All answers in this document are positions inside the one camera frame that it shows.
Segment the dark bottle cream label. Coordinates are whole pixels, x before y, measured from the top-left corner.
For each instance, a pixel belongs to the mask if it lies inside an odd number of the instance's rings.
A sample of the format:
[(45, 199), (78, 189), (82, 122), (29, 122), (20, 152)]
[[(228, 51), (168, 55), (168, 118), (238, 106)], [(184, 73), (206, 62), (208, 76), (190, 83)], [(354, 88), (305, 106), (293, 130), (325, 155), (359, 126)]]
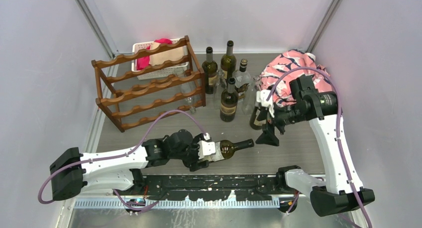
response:
[(266, 123), (267, 112), (262, 110), (259, 106), (255, 106), (249, 121), (249, 125), (254, 130), (262, 129), (262, 126)]

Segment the dark bottle white label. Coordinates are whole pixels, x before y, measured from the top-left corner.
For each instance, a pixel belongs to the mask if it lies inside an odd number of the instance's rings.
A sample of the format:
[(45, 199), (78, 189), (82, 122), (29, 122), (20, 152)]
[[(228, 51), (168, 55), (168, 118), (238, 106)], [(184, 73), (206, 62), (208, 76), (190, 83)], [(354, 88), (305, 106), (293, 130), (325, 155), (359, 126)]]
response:
[(247, 139), (233, 143), (229, 140), (221, 140), (215, 143), (215, 154), (208, 156), (209, 162), (218, 162), (230, 159), (236, 151), (254, 147), (254, 141)]

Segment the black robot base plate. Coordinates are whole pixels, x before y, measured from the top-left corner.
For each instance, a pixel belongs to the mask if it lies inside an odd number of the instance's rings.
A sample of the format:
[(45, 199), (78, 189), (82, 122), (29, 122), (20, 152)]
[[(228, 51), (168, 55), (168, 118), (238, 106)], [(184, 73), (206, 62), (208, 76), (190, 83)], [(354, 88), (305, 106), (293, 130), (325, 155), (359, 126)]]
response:
[(225, 201), (234, 192), (237, 201), (268, 201), (274, 195), (295, 195), (282, 188), (277, 175), (147, 175), (121, 196), (147, 196), (155, 200)]

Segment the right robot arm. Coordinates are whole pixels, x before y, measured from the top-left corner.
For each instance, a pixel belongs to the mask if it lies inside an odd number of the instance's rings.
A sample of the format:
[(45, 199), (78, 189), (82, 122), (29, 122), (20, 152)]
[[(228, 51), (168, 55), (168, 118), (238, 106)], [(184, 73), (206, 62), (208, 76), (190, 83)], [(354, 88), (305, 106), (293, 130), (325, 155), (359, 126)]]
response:
[(343, 120), (338, 115), (336, 93), (319, 92), (311, 76), (301, 75), (290, 81), (294, 103), (279, 108), (269, 90), (256, 92), (256, 103), (265, 112), (266, 123), (257, 144), (278, 146), (275, 129), (307, 121), (316, 137), (325, 170), (325, 180), (306, 173), (297, 165), (281, 167), (276, 187), (284, 194), (296, 190), (310, 199), (320, 217), (354, 211), (375, 200), (374, 191), (363, 187), (348, 151)]

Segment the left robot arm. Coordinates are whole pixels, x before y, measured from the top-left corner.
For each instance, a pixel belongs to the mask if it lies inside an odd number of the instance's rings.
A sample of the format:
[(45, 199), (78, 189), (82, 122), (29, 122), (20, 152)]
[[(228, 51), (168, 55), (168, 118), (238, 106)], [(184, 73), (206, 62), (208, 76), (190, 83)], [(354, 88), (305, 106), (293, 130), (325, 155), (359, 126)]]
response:
[(80, 193), (115, 189), (138, 195), (145, 188), (141, 170), (181, 160), (190, 171), (207, 167), (202, 159), (215, 154), (209, 134), (192, 136), (182, 129), (163, 138), (149, 139), (140, 146), (102, 153), (67, 149), (51, 165), (52, 200), (63, 201)]

